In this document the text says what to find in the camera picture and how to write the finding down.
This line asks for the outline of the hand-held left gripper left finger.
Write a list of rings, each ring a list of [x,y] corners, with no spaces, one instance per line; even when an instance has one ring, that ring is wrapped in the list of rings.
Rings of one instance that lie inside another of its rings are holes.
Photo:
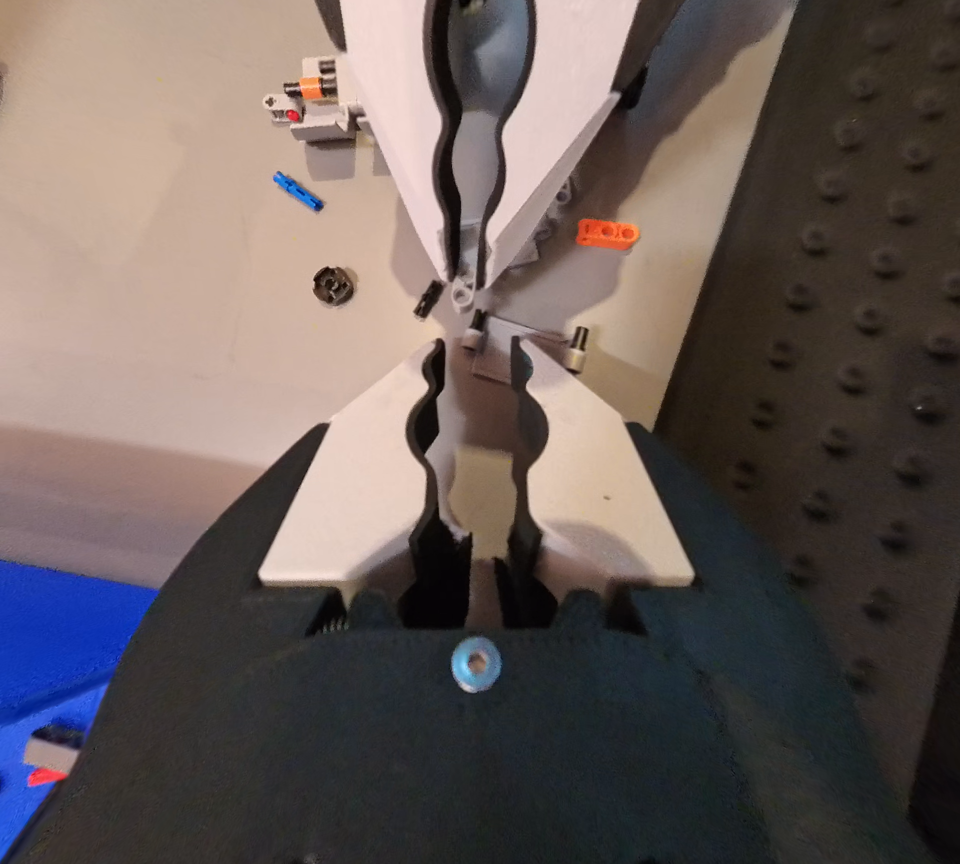
[[[384,594],[409,628],[461,628],[472,543],[442,519],[427,451],[447,348],[420,347],[334,414],[258,570],[264,586]]]

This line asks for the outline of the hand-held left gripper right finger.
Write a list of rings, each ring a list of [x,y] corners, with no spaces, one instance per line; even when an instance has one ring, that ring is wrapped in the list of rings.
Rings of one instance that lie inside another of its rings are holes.
[[[510,342],[513,519],[495,561],[506,628],[547,628],[574,593],[602,606],[688,588],[694,567],[627,422],[534,342]]]

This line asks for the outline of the grey curved panel piece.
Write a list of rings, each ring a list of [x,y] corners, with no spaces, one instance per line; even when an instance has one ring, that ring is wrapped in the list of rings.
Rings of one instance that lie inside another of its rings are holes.
[[[533,342],[568,373],[580,375],[586,366],[590,331],[574,328],[570,336],[559,331],[537,329],[500,318],[476,308],[463,332],[462,350],[472,357],[471,372],[488,381],[510,384],[511,352],[514,339]]]
[[[537,263],[542,256],[543,245],[553,238],[558,223],[556,210],[544,213],[518,253],[510,261],[505,273],[520,271]]]

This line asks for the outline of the blue parts bin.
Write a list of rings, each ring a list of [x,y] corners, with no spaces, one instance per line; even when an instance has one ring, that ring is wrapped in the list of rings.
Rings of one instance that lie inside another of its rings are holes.
[[[149,587],[2,561],[2,856],[60,784],[27,786],[22,756],[28,738],[49,724],[77,727],[88,736],[127,643],[157,594]]]

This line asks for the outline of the grey orange block assembly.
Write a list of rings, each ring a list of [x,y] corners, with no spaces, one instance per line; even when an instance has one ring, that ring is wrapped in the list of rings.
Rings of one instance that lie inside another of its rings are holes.
[[[301,63],[303,73],[297,80],[262,99],[272,123],[287,127],[306,145],[354,142],[360,134],[373,139],[347,56],[306,57]]]

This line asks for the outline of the blue long pin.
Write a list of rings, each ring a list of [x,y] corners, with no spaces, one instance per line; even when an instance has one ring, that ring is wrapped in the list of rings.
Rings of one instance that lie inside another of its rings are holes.
[[[319,197],[308,191],[289,175],[275,172],[271,179],[285,194],[312,213],[318,213],[325,208],[324,202]]]

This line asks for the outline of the dark grey round block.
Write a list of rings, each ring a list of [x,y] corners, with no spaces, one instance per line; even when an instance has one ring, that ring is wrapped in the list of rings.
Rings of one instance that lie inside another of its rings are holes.
[[[351,302],[356,291],[354,277],[341,267],[325,266],[313,277],[313,294],[327,308],[339,308]]]

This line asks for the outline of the orange three-hole beam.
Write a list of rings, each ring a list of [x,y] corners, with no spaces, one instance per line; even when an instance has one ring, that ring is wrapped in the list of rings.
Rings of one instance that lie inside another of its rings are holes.
[[[582,219],[578,222],[576,244],[627,252],[639,241],[640,233],[640,229],[630,223]]]

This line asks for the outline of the black dimpled foam pad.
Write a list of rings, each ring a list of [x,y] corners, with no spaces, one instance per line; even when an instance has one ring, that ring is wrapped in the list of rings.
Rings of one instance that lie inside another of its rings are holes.
[[[958,0],[800,0],[657,429],[958,802]]]

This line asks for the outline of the assorted small block parts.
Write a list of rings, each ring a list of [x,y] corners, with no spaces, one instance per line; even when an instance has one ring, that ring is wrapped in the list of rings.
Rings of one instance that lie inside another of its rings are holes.
[[[23,751],[28,787],[57,784],[74,768],[86,736],[77,727],[49,724],[34,730]]]

